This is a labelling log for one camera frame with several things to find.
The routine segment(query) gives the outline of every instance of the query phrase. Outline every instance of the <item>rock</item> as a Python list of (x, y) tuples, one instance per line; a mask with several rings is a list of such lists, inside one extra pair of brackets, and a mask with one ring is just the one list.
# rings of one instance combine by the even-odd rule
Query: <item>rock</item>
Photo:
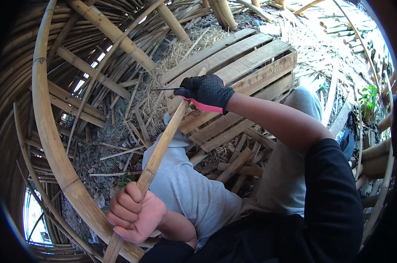
[(260, 33), (268, 34), (272, 37), (280, 37), (280, 26), (276, 24), (262, 25), (258, 27), (258, 30)]
[(97, 198), (94, 198), (93, 201), (95, 201), (96, 205), (97, 205), (99, 208), (102, 209), (102, 208), (105, 207), (105, 197), (103, 196), (102, 193), (100, 193), (99, 196), (98, 196)]

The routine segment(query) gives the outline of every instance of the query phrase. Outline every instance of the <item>gray pants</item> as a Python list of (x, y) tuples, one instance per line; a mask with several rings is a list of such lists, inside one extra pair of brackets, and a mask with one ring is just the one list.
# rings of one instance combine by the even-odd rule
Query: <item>gray pants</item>
[[(284, 104), (321, 121), (318, 97), (304, 87), (294, 89)], [(146, 150), (143, 169), (160, 137)], [(180, 131), (175, 133), (150, 191), (168, 209), (183, 214), (193, 223), (199, 248), (216, 231), (254, 211), (303, 216), (306, 187), (300, 153), (277, 140), (255, 196), (242, 199), (227, 190), (222, 182), (209, 180), (194, 170), (185, 155), (185, 147), (190, 143)]]

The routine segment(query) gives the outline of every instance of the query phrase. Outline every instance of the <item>gloved hand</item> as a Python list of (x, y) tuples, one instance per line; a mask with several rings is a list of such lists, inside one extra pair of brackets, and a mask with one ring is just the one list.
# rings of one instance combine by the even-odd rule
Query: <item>gloved hand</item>
[(201, 111), (218, 112), (224, 115), (227, 103), (235, 91), (225, 87), (222, 79), (216, 75), (186, 77), (180, 87), (175, 89), (174, 95), (192, 101)]

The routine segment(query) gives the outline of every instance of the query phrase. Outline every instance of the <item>bamboo structure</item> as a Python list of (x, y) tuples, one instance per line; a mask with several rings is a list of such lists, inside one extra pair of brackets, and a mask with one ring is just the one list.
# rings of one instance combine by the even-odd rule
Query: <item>bamboo structure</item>
[[(98, 107), (104, 104), (103, 100), (109, 91), (118, 95), (114, 104), (119, 97), (130, 98), (131, 93), (127, 90), (129, 86), (118, 83), (134, 80), (137, 85), (140, 82), (136, 81), (138, 75), (152, 67), (151, 56), (170, 30), (173, 30), (178, 39), (183, 39), (183, 33), (184, 39), (189, 41), (180, 24), (206, 16), (212, 11), (200, 5), (189, 9), (191, 5), (180, 3), (162, 6), (159, 9), (164, 14), (161, 15), (157, 9), (163, 5), (163, 0), (154, 3), (144, 0), (88, 0), (79, 9), (87, 6), (86, 11), (95, 11), (96, 16), (95, 12), (82, 16), (72, 8), (75, 2), (81, 3), (69, 1), (60, 3), (60, 6), (56, 5), (56, 1), (50, 1), (49, 5), (29, 4), (22, 10), (10, 31), (10, 37), (5, 41), (0, 59), (0, 175), (7, 176), (0, 176), (0, 182), (4, 183), (1, 197), (23, 235), (25, 182), (29, 179), (39, 184), (47, 196), (62, 191), (89, 227), (108, 242), (112, 226), (73, 170), (69, 158), (75, 161), (78, 144), (75, 147), (69, 143), (69, 137), (82, 143), (92, 143), (93, 131), (89, 133), (90, 126), (87, 124), (104, 126), (104, 107), (101, 110)], [(99, 23), (94, 21), (98, 17), (101, 19)], [(114, 44), (115, 49), (111, 52), (110, 45), (120, 37), (120, 46)], [(105, 53), (107, 59), (101, 57), (101, 63), (102, 53)], [(99, 65), (91, 66), (92, 63), (102, 64), (102, 70)], [(16, 136), (13, 103), (18, 105), (21, 116), (20, 140)], [(78, 113), (82, 120), (77, 122), (73, 135), (70, 136), (71, 127), (66, 124), (73, 121)], [(19, 142), (26, 147), (26, 159), (32, 165), (29, 177), (26, 171), (23, 171), (26, 173), (24, 176), (21, 175), (16, 163), (18, 159), (23, 163)], [(69, 147), (67, 156), (64, 147)], [(139, 150), (134, 150), (134, 153), (143, 154)], [(59, 199), (51, 201), (57, 210), (54, 218), (61, 216)], [(45, 227), (56, 243), (74, 241), (80, 248), (90, 251), (81, 241), (75, 241), (77, 237), (70, 235), (72, 230), (65, 229), (64, 222), (54, 221), (60, 225), (58, 227), (48, 215), (45, 212)], [(130, 262), (137, 262), (144, 250), (125, 242), (120, 254)]]

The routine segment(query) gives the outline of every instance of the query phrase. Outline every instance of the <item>finger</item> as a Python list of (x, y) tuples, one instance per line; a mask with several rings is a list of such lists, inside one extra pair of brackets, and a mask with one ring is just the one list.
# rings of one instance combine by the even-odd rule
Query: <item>finger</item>
[(124, 191), (131, 196), (134, 202), (140, 203), (142, 202), (142, 193), (140, 189), (137, 187), (136, 182), (130, 182), (124, 187)]
[(127, 210), (120, 204), (116, 204), (112, 207), (111, 211), (114, 215), (118, 216), (119, 218), (128, 221), (128, 222), (135, 222), (139, 218), (138, 214)]
[(185, 98), (196, 98), (196, 95), (192, 90), (189, 89), (176, 89), (174, 90), (174, 95), (183, 96)]
[(116, 226), (113, 229), (115, 233), (117, 233), (120, 237), (122, 237), (125, 241), (134, 243), (134, 244), (139, 244), (144, 242), (148, 236), (142, 237), (140, 234), (135, 231), (135, 230), (127, 230), (124, 229), (120, 226)]
[(109, 211), (111, 211), (114, 215), (118, 216), (119, 218), (128, 222), (135, 222), (138, 219), (137, 213), (130, 211), (129, 209), (120, 205), (117, 201), (111, 200), (109, 205)]
[(185, 87), (187, 89), (194, 89), (194, 79), (192, 77), (186, 77), (182, 80), (180, 87)]
[(140, 213), (142, 211), (142, 205), (136, 203), (133, 198), (125, 191), (120, 191), (115, 195), (115, 203), (121, 205), (123, 208), (133, 212), (133, 213)]
[(120, 227), (125, 228), (125, 229), (130, 229), (130, 227), (131, 227), (131, 223), (130, 222), (127, 222), (127, 221), (119, 218), (118, 216), (116, 216), (111, 211), (108, 211), (108, 213), (106, 214), (106, 218), (108, 219), (108, 222), (111, 223), (114, 226), (120, 226)]

